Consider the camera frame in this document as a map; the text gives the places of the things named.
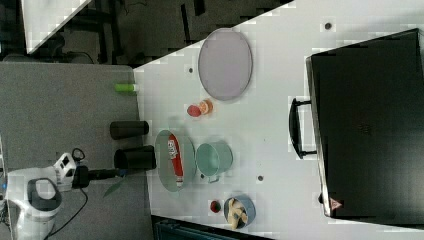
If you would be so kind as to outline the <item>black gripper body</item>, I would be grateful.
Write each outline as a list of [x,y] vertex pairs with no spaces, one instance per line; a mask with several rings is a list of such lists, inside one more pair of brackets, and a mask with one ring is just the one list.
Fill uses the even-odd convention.
[[114,178],[118,175],[116,169],[89,170],[87,166],[78,166],[72,180],[74,189],[86,188],[91,181]]

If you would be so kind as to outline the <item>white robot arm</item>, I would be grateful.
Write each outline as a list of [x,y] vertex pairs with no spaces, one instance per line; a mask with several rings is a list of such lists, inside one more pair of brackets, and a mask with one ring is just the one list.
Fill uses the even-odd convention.
[[62,193],[86,188],[93,180],[114,178],[117,169],[26,168],[7,176],[5,199],[18,210],[13,224],[14,240],[46,240],[53,233],[55,218],[63,205]]

